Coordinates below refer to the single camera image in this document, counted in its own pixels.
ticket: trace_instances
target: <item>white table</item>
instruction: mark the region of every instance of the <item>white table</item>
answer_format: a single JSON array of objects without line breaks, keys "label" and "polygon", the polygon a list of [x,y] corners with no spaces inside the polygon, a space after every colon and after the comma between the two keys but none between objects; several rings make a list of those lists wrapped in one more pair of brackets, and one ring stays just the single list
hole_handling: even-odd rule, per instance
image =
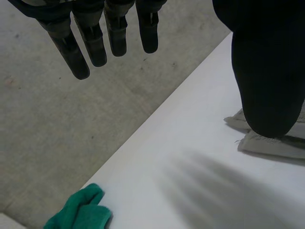
[{"label": "white table", "polygon": [[305,228],[304,164],[238,152],[244,134],[223,121],[241,108],[231,40],[87,182],[105,191],[111,229]]}]

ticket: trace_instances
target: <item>black robotic finger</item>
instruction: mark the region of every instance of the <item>black robotic finger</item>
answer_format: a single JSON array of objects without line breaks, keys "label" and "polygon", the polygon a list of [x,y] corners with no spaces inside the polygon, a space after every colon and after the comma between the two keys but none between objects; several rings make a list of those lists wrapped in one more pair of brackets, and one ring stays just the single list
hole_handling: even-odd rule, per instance
[{"label": "black robotic finger", "polygon": [[123,56],[127,52],[125,15],[134,5],[134,0],[106,0],[104,13],[111,51],[114,56]]},{"label": "black robotic finger", "polygon": [[74,76],[79,80],[88,78],[90,70],[71,31],[70,17],[38,22],[48,32]]},{"label": "black robotic finger", "polygon": [[72,2],[52,0],[9,0],[24,15],[35,18],[48,32],[74,76],[85,79],[88,65],[70,29]]},{"label": "black robotic finger", "polygon": [[107,63],[103,33],[99,20],[102,16],[104,0],[77,0],[73,2],[73,14],[82,39],[94,66]]},{"label": "black robotic finger", "polygon": [[136,0],[142,45],[146,53],[158,49],[158,11],[166,0]]}]

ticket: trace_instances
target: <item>gray concrete floor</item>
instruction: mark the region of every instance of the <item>gray concrete floor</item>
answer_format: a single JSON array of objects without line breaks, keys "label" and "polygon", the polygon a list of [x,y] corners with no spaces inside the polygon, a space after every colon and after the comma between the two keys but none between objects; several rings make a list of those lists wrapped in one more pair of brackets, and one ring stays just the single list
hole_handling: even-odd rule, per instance
[{"label": "gray concrete floor", "polygon": [[78,81],[43,28],[0,1],[0,211],[41,227],[229,33],[211,0],[169,0],[159,15],[159,50],[148,55],[130,10],[121,58],[111,54],[102,17],[101,68],[91,65],[73,22],[91,69]]}]

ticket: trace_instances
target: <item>green towel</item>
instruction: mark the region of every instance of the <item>green towel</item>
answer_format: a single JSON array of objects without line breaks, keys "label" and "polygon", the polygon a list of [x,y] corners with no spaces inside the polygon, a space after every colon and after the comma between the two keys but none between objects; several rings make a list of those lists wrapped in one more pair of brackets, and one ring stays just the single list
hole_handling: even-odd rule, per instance
[{"label": "green towel", "polygon": [[98,206],[103,194],[97,184],[79,190],[48,220],[44,229],[103,229],[111,216],[108,208]]}]

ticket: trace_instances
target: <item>beige cloth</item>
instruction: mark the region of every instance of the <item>beige cloth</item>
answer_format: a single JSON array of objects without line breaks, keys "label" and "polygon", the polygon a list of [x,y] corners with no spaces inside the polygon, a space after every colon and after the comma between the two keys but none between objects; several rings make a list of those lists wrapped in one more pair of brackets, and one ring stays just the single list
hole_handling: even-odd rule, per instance
[{"label": "beige cloth", "polygon": [[305,103],[296,124],[282,138],[267,138],[255,133],[242,109],[224,120],[232,128],[248,131],[238,146],[240,151],[305,159]]}]

